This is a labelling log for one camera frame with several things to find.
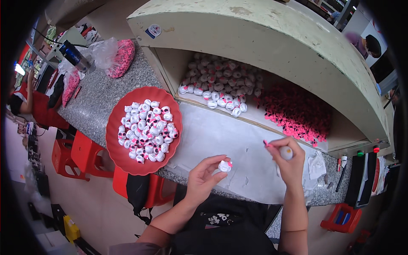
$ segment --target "red stool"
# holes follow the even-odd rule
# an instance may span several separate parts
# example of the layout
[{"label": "red stool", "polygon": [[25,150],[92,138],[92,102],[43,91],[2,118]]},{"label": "red stool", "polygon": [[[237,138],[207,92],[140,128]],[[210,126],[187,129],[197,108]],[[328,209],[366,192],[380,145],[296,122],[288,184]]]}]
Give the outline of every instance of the red stool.
[{"label": "red stool", "polygon": [[[81,179],[81,180],[86,180],[89,182],[89,178],[85,177],[85,173],[82,173],[78,175],[75,172],[74,167],[78,167],[74,161],[71,158],[71,149],[67,148],[65,144],[71,144],[72,145],[72,140],[67,140],[67,139],[56,139],[54,142],[54,148],[52,150],[52,163],[54,165],[55,171],[65,177],[70,177],[74,179]],[[65,171],[65,166],[69,166],[72,169],[72,172],[74,173],[69,174]]]},{"label": "red stool", "polygon": [[[115,172],[113,175],[113,190],[124,198],[128,198],[126,192],[126,183],[127,183],[128,173],[124,172],[121,168],[115,167]],[[152,208],[154,206],[161,206],[174,199],[175,194],[175,185],[174,192],[170,195],[163,197],[163,185],[165,179],[157,176],[155,174],[150,174],[149,182],[149,193],[147,195],[147,200],[144,205],[145,208]]]},{"label": "red stool", "polygon": [[81,172],[93,176],[113,178],[113,172],[104,171],[100,168],[102,166],[102,157],[97,154],[102,150],[104,148],[77,131],[72,145],[71,157]]},{"label": "red stool", "polygon": [[341,233],[353,233],[361,217],[361,209],[353,209],[346,203],[336,204],[328,221],[320,223],[322,228]]}]

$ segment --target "black backpack strap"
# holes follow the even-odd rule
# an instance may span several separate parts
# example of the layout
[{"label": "black backpack strap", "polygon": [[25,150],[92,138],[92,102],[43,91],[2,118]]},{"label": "black backpack strap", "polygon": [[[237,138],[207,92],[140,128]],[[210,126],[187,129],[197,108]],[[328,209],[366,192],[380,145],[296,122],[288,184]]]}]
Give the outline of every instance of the black backpack strap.
[{"label": "black backpack strap", "polygon": [[140,213],[138,213],[136,216],[139,217],[139,219],[141,219],[142,221],[144,221],[144,223],[148,226],[150,224],[150,222],[152,221],[152,208],[143,208],[142,211],[148,209],[149,210],[149,217],[146,216],[140,216]]}]

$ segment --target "red plate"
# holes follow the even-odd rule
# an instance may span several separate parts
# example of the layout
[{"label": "red plate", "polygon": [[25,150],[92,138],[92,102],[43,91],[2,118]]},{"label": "red plate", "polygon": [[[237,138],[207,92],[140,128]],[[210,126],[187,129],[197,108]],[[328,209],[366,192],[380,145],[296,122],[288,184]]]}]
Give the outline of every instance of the red plate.
[{"label": "red plate", "polygon": [[[170,107],[170,112],[173,114],[173,123],[179,131],[179,137],[175,138],[173,142],[170,143],[169,152],[165,153],[166,157],[162,162],[145,160],[144,164],[141,164],[136,160],[129,158],[129,149],[126,149],[118,143],[118,128],[121,125],[120,120],[125,116],[124,107],[132,105],[132,102],[143,103],[146,99],[159,101],[160,108],[163,106]],[[173,96],[167,93],[164,89],[145,86],[127,93],[113,108],[108,119],[108,124],[106,125],[106,148],[115,165],[120,167],[123,171],[131,175],[147,175],[155,173],[159,168],[165,166],[169,159],[173,157],[176,148],[180,143],[180,135],[182,131],[182,115],[179,110],[179,105],[174,100]]]}]

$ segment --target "worker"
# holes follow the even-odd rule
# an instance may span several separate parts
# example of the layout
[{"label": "worker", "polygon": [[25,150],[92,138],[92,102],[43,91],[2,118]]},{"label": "worker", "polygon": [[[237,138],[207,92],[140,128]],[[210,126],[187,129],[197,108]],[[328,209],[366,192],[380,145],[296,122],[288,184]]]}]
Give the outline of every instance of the worker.
[{"label": "worker", "polygon": [[[269,145],[266,149],[286,184],[278,251],[262,230],[266,204],[210,195],[227,177],[225,172],[212,175],[221,160],[230,161],[226,155],[218,155],[205,158],[190,171],[183,200],[154,218],[135,243],[109,247],[109,255],[154,255],[170,247],[172,255],[308,254],[308,214],[302,188],[305,152],[291,137]],[[293,150],[291,160],[281,157],[281,146]]]},{"label": "worker", "polygon": [[54,126],[65,130],[70,128],[69,123],[54,108],[48,108],[49,97],[38,91],[33,91],[34,69],[31,69],[29,74],[23,77],[18,91],[13,91],[15,83],[16,78],[13,76],[11,79],[12,91],[8,105],[14,115],[43,126]]},{"label": "worker", "polygon": [[346,33],[346,38],[356,47],[364,59],[367,59],[368,55],[371,55],[373,58],[381,57],[381,46],[374,36],[368,35],[366,38],[362,38],[357,33],[349,32]]},{"label": "worker", "polygon": [[340,13],[338,11],[333,12],[332,14],[330,14],[330,17],[327,18],[327,21],[331,22],[331,21],[336,21],[337,17],[340,16]]}]

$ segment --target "plastic wrap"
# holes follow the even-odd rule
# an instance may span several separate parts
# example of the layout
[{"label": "plastic wrap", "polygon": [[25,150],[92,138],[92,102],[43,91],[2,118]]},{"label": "plastic wrap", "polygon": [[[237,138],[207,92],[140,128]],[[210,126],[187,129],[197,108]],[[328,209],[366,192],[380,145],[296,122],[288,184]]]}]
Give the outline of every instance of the plastic wrap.
[{"label": "plastic wrap", "polygon": [[114,37],[94,43],[89,49],[95,66],[104,69],[106,75],[113,79],[125,74],[135,55],[132,40],[117,41]]}]

